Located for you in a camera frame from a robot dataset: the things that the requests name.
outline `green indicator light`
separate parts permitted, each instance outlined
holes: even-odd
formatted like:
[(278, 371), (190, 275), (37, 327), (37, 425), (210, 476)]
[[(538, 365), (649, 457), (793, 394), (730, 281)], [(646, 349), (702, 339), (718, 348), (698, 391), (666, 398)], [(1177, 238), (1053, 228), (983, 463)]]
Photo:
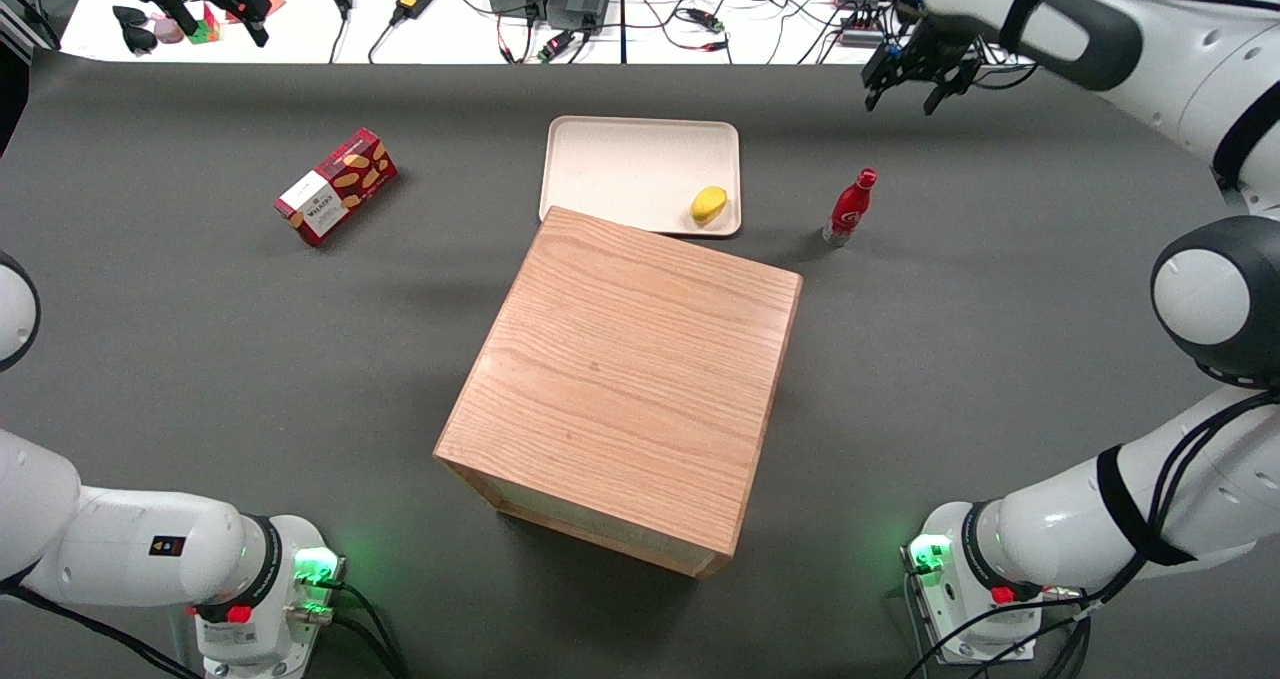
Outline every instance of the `green indicator light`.
[(920, 534), (906, 550), (915, 560), (915, 569), (922, 574), (941, 571), (942, 564), (951, 553), (951, 539), (940, 534)]
[(326, 547), (298, 550), (293, 555), (293, 578), (305, 582), (328, 582), (338, 571), (338, 555)]

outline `gray table surface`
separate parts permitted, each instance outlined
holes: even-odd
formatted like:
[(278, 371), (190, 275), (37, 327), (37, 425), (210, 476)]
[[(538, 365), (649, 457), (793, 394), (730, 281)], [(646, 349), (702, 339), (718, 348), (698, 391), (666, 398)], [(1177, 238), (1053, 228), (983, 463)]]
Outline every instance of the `gray table surface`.
[[(933, 506), (1036, 482), (1212, 389), (1147, 281), (1166, 242), (1225, 214), (1197, 160), (1055, 79), (933, 118), (922, 100), (867, 114), (836, 68), (42, 55), (0, 159), (0, 247), (45, 316), (0, 377), (0, 421), (87, 484), (315, 520), (417, 678), (893, 679), (914, 652), (896, 547)], [(701, 583), (499, 516), (430, 456), (536, 229), (562, 114), (736, 124), (745, 224), (713, 246), (805, 278), (737, 557)], [(361, 126), (403, 176), (311, 250), (271, 201)], [(817, 228), (863, 165), (876, 204), (827, 251)], [(1263, 542), (1132, 587), (1084, 675), (1274, 674), (1276, 570)], [(173, 647), (173, 611), (88, 611)], [(0, 607), (0, 676), (151, 675)], [(379, 673), (330, 630), (310, 676)]]

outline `yellow lemon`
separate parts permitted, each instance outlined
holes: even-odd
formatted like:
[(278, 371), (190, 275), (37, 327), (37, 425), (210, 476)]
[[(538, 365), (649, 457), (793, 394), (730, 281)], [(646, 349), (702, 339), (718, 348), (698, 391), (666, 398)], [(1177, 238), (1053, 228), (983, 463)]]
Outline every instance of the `yellow lemon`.
[(721, 187), (707, 187), (698, 192), (698, 197), (694, 199), (694, 205), (689, 209), (689, 215), (694, 218), (694, 222), (705, 224), (719, 217), (719, 213), (724, 210), (726, 204), (728, 204), (727, 191), (723, 191)]

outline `red bottle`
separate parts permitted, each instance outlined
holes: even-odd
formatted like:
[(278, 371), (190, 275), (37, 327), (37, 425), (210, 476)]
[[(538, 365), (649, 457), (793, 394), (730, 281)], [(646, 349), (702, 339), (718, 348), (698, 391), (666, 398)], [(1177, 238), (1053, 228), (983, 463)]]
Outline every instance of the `red bottle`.
[(822, 228), (822, 238), (831, 246), (845, 246), (854, 234), (858, 223), (863, 220), (872, 205), (872, 187), (876, 186), (876, 169), (863, 169), (854, 186), (841, 192), (831, 220)]

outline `red snack box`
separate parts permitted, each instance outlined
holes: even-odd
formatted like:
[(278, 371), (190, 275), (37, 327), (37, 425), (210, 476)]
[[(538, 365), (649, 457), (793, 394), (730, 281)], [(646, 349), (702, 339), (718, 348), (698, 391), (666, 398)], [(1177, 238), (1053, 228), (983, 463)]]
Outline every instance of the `red snack box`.
[(360, 129), (280, 195), (275, 210), (302, 241), (320, 246), (397, 173), (378, 135)]

